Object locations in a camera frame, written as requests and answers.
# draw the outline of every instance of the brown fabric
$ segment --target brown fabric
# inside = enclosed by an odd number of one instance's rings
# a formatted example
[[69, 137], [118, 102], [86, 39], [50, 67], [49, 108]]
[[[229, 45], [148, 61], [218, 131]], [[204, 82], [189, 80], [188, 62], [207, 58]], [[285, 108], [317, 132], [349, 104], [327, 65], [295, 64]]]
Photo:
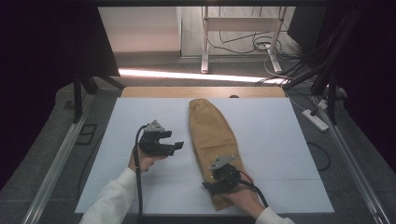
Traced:
[[[194, 154], [205, 182], [216, 182], [208, 167], [217, 156], [235, 156], [231, 162], [238, 170], [244, 170], [233, 130], [221, 112], [206, 99], [190, 101], [190, 130]], [[233, 203], [220, 195], [212, 195], [216, 209], [226, 208]]]

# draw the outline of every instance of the desk leg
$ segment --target desk leg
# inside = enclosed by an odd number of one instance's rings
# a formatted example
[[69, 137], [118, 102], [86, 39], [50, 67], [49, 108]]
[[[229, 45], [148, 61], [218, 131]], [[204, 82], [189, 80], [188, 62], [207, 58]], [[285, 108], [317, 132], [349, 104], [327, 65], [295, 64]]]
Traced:
[[282, 73], [282, 68], [280, 67], [280, 64], [277, 61], [277, 57], [276, 57], [276, 42], [277, 42], [277, 39], [279, 38], [279, 33], [280, 33], [280, 30], [282, 29], [283, 21], [285, 20], [286, 9], [287, 9], [287, 7], [280, 8], [280, 13], [279, 13], [279, 17], [277, 18], [276, 28], [274, 31], [271, 45], [265, 45], [265, 47], [267, 48], [268, 54], [270, 55], [270, 59], [271, 59], [272, 65], [274, 67], [274, 71], [277, 74]]
[[207, 33], [208, 33], [208, 10], [209, 7], [205, 7], [204, 14], [204, 41], [202, 45], [202, 63], [201, 63], [201, 73], [207, 73], [209, 66], [209, 46], [207, 42]]

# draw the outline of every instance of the white wall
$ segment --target white wall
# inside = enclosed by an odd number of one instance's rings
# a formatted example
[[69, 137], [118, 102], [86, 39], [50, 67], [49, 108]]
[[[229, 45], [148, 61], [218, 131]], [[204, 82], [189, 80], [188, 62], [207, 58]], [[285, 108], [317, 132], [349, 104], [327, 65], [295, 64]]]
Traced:
[[179, 7], [99, 7], [115, 53], [180, 51]]

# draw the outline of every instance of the person's left hand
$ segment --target person's left hand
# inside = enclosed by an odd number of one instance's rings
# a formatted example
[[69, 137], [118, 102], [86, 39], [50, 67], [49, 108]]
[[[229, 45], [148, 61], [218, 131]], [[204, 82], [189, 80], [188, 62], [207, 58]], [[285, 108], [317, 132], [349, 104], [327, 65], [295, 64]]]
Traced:
[[[146, 172], [150, 166], [154, 164], [155, 161], [163, 160], [167, 158], [166, 156], [154, 156], [151, 157], [144, 153], [140, 148], [138, 149], [139, 152], [139, 163], [140, 163], [140, 172]], [[134, 164], [134, 153], [132, 152], [131, 159], [129, 160], [128, 167], [136, 173], [136, 166]]]

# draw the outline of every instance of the folded trousers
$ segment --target folded trousers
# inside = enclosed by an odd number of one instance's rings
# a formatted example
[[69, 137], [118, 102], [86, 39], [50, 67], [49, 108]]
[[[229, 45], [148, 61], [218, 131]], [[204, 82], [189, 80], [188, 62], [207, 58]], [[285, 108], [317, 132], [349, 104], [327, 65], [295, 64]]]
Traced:
[[[194, 99], [189, 104], [189, 115], [194, 155], [205, 182], [216, 182], [208, 167], [215, 162], [217, 156], [234, 156], [235, 159], [230, 164], [237, 170], [245, 170], [233, 130], [213, 104], [206, 99]], [[211, 195], [211, 198], [218, 210], [233, 204], [221, 195]]]

